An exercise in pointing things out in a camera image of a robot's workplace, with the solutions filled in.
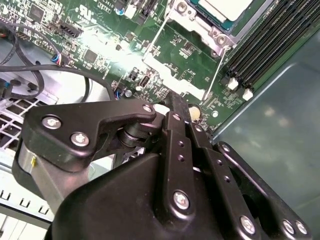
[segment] screw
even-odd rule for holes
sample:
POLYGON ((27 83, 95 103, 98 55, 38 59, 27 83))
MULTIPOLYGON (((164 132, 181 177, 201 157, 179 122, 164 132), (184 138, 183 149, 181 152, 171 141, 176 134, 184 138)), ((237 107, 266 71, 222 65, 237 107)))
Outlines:
POLYGON ((182 210, 186 210, 189 208, 189 199, 183 192, 176 191, 173 194, 173 200, 178 208, 182 210))
POLYGON ((61 127, 61 121, 54 116, 47 116, 42 120, 43 126, 48 129, 58 129, 61 127))
POLYGON ((79 147, 85 147, 89 144, 89 138, 83 132, 76 132, 71 135, 71 142, 79 147))
POLYGON ((283 220, 283 226, 290 234, 295 234, 294 228, 291 226, 290 222, 283 220))
POLYGON ((243 226, 243 228, 249 233, 249 234, 255 234, 256 229, 255 225, 252 223, 252 221, 247 218, 246 216, 240 217, 240 222, 243 226))
POLYGON ((173 117, 174 117, 175 120, 178 120, 178 121, 181 120, 180 116, 178 114, 176 114, 176 113, 173 114, 173 117))
POLYGON ((201 132, 201 131, 202 131, 202 129, 201 129, 201 127, 200 127, 199 125, 194 125, 194 127, 195 127, 195 129, 196 129, 198 132, 201 132))
POLYGON ((152 112, 152 108, 148 105, 143 105, 143 109, 146 110, 148 113, 152 112))
POLYGON ((219 45, 223 45, 226 42, 226 38, 224 36, 218 36, 216 41, 219 45))
POLYGON ((187 11, 187 5, 184 2, 180 2, 177 6, 176 6, 176 10, 178 11, 178 13, 183 14, 185 11, 187 11))
POLYGON ((295 221, 296 226, 298 227, 299 231, 303 234, 307 234, 307 229, 305 228, 305 226, 299 222, 299 221, 295 221))
POLYGON ((222 144, 222 148, 223 148, 223 150, 225 150, 226 152, 230 152, 230 149, 229 149, 226 145, 222 144))
POLYGON ((212 117, 213 117, 213 118, 218 117, 218 115, 219 115, 219 112, 218 112, 218 111, 213 111, 213 112, 212 112, 212 117))

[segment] blue wire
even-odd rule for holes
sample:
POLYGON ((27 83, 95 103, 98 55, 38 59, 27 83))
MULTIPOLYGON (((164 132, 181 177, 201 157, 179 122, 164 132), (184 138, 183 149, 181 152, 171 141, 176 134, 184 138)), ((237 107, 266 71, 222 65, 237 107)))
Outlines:
POLYGON ((53 56, 53 58, 51 59, 52 62, 56 62, 59 59, 58 54, 53 56))

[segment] metal bracket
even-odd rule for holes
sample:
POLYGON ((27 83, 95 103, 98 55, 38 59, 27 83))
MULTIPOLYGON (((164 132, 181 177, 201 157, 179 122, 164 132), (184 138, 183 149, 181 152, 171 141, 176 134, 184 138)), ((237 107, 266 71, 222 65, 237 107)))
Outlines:
POLYGON ((194 149, 193 159, 210 179, 209 188, 215 189, 212 207, 220 216, 219 225, 226 239, 234 237, 250 240, 261 239, 261 232, 237 186, 224 156, 212 149, 205 131, 195 123, 189 125, 194 149))
POLYGON ((253 200, 262 229, 280 239, 311 240, 311 230, 304 221, 267 185, 267 183, 227 143, 215 148, 228 160, 238 178, 242 193, 253 200))
POLYGON ((21 136, 31 152, 65 171, 78 172, 95 159, 96 152, 107 156, 107 147, 122 126, 150 123, 155 117, 156 111, 140 99, 35 107, 25 116, 21 136), (60 122, 58 126, 51 127, 50 118, 60 122), (77 144, 74 134, 86 142, 77 144))
POLYGON ((165 227, 183 230, 196 214, 191 141, 185 135, 184 120, 173 111, 166 114, 162 132, 154 214, 165 227))

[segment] microchip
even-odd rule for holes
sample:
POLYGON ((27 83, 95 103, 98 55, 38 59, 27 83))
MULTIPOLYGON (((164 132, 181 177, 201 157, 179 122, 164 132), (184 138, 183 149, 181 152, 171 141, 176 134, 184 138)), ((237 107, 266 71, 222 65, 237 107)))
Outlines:
POLYGON ((42 18, 45 15, 45 11, 43 11, 41 8, 38 6, 32 4, 30 7, 30 11, 28 14, 28 17, 31 18, 32 20, 41 23, 42 18))
POLYGON ((84 55, 84 60, 88 63, 94 63, 98 57, 98 54, 88 49, 84 55))
POLYGON ((132 33, 130 33, 130 32, 128 32, 128 33, 125 35, 125 37, 129 40, 129 42, 131 42, 131 41, 135 38, 135 36, 134 36, 132 33))
POLYGON ((55 13, 52 17, 52 22, 56 23, 56 22, 58 22, 58 20, 59 20, 59 16, 58 16, 58 14, 55 13))
POLYGON ((143 41, 142 47, 146 48, 149 46, 149 41, 143 41))
POLYGON ((192 44, 187 41, 187 42, 184 44, 184 47, 183 47, 183 48, 188 51, 191 47, 192 47, 192 44))

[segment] capacitor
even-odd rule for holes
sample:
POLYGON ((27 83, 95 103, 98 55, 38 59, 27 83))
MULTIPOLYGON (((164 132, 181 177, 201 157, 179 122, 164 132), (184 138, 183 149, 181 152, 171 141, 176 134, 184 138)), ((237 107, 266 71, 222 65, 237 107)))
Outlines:
POLYGON ((124 92, 124 95, 125 95, 127 98, 130 98, 130 97, 132 97, 132 91, 126 90, 126 91, 124 92))

